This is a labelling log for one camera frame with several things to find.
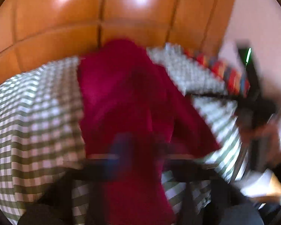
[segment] pillow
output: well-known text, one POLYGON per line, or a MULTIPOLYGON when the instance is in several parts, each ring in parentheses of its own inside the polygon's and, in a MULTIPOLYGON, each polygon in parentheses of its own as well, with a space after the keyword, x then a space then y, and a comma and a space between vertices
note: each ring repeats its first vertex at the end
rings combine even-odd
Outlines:
POLYGON ((250 84, 245 73, 240 74, 238 70, 231 67, 224 60, 216 57, 208 57, 201 52, 186 49, 184 53, 187 57, 196 60, 203 67, 210 69, 221 80, 224 80, 227 90, 231 95, 247 96, 250 84))
POLYGON ((16 224, 27 205, 85 157, 78 57, 50 62, 0 85, 0 209, 16 224))
POLYGON ((239 72, 244 73, 243 63, 238 55, 237 46, 233 41, 224 40, 218 53, 218 57, 225 60, 225 62, 239 72))

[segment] checkered bedsheet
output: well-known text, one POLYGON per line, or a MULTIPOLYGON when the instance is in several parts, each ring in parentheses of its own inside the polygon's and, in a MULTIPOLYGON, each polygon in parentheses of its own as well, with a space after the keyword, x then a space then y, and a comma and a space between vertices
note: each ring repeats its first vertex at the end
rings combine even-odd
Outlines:
MULTIPOLYGON (((148 54, 167 68, 182 92, 225 92, 223 82, 187 59, 179 47, 149 49, 148 54)), ((0 85, 0 209, 13 224, 63 174, 64 161, 85 156, 78 124, 83 116, 78 64, 77 57, 50 62, 0 85)), ((193 105, 223 146, 198 162, 216 163, 216 170, 229 181, 240 149, 232 116, 236 105, 207 98, 195 98, 193 105)), ((178 212, 185 185, 175 182, 171 172, 163 173, 161 182, 173 210, 178 212)), ((199 211, 210 202, 209 182, 196 182, 193 187, 199 211)), ((87 194, 86 183, 76 181, 72 191, 76 224, 84 223, 87 194)))

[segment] red cloth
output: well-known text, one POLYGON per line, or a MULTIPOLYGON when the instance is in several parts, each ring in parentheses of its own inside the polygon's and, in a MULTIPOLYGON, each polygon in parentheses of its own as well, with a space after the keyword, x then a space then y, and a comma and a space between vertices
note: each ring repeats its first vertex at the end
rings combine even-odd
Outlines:
POLYGON ((78 68, 86 154, 107 153, 117 133, 132 133, 133 163, 104 186, 111 224, 171 224, 174 214, 161 185, 155 137, 196 158, 218 150, 210 129, 174 86, 164 67, 128 40, 114 40, 85 56, 78 68))

